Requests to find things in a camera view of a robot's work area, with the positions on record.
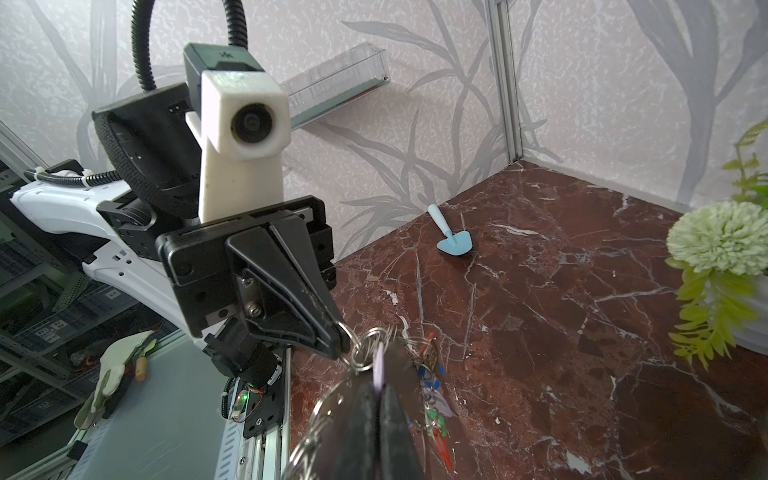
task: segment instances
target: artificial plant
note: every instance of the artificial plant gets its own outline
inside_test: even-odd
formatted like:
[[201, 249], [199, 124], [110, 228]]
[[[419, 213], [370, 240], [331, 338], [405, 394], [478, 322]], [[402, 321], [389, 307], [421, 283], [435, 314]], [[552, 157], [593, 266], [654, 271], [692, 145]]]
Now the artificial plant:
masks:
[[736, 142], [737, 157], [723, 166], [740, 172], [735, 201], [683, 215], [667, 237], [667, 263], [683, 271], [677, 299], [686, 302], [680, 309], [685, 322], [669, 334], [674, 353], [689, 362], [698, 358], [705, 369], [715, 353], [730, 357], [732, 329], [757, 318], [745, 299], [754, 296], [756, 278], [768, 269], [768, 174], [760, 173], [756, 153], [745, 161], [742, 149], [765, 130], [768, 120], [750, 128]]

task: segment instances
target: wooden handle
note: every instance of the wooden handle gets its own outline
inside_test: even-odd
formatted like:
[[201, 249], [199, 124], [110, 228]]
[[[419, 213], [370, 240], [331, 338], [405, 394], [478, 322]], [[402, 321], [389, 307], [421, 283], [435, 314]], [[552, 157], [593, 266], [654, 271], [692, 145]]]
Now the wooden handle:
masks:
[[136, 360], [136, 381], [142, 383], [147, 379], [147, 357], [140, 356]]

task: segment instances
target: marble countertop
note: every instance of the marble countertop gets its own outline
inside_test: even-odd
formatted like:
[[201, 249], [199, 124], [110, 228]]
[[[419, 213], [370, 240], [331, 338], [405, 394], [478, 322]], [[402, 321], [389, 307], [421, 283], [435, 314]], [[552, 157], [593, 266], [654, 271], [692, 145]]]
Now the marble countertop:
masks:
[[[768, 408], [768, 356], [709, 372], [675, 357], [670, 210], [521, 162], [442, 206], [474, 249], [450, 257], [424, 215], [337, 263], [358, 333], [436, 333], [454, 472], [433, 478], [737, 478]], [[295, 355], [292, 439], [342, 368]]]

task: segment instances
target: screw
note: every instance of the screw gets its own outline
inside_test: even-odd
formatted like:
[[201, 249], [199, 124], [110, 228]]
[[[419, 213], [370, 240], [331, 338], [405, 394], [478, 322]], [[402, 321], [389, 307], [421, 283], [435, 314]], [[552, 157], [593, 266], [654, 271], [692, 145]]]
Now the screw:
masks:
[[176, 265], [176, 274], [178, 276], [187, 276], [192, 273], [192, 266], [187, 262], [179, 262]]
[[261, 306], [258, 303], [252, 302], [246, 305], [245, 311], [248, 312], [249, 317], [255, 318], [261, 315]]

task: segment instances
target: green leaves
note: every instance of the green leaves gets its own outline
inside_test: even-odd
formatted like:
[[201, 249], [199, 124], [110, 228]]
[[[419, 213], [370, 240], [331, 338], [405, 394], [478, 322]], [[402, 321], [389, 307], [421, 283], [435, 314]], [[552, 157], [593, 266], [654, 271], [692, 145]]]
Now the green leaves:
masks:
[[761, 121], [759, 124], [750, 128], [744, 135], [736, 142], [737, 147], [749, 147], [757, 141], [757, 137], [760, 136], [760, 132], [768, 128], [768, 119]]
[[733, 182], [734, 187], [739, 187], [742, 190], [752, 190], [757, 186], [757, 174], [750, 175], [749, 177], [740, 178]]
[[[726, 162], [723, 170], [738, 170], [740, 173], [739, 179], [733, 182], [733, 185], [741, 190], [732, 196], [735, 201], [751, 202], [768, 210], [768, 185], [766, 185], [768, 174], [760, 173], [760, 160], [757, 158], [757, 153], [753, 152], [752, 157], [745, 162], [741, 152], [742, 148], [754, 145], [766, 129], [768, 129], [768, 119], [747, 130], [735, 144], [736, 158]], [[752, 174], [747, 175], [748, 170], [752, 171]]]
[[731, 330], [757, 319], [757, 313], [743, 300], [754, 294], [755, 277], [714, 270], [696, 273], [685, 262], [667, 259], [667, 263], [683, 268], [677, 298], [688, 301], [680, 309], [685, 322], [675, 325], [677, 332], [668, 334], [677, 347], [674, 354], [691, 363], [696, 357], [709, 369], [715, 353], [730, 358], [728, 346], [736, 345]]
[[741, 170], [742, 168], [744, 168], [744, 164], [738, 158], [734, 158], [723, 165], [723, 170]]
[[685, 263], [682, 260], [675, 260], [673, 257], [669, 257], [664, 261], [667, 265], [671, 266], [672, 268], [677, 268], [679, 270], [682, 270], [683, 268], [688, 268], [690, 265]]
[[704, 293], [704, 286], [707, 284], [705, 276], [689, 276], [686, 281], [686, 272], [693, 271], [691, 268], [683, 270], [683, 285], [677, 291], [678, 300], [694, 300]]

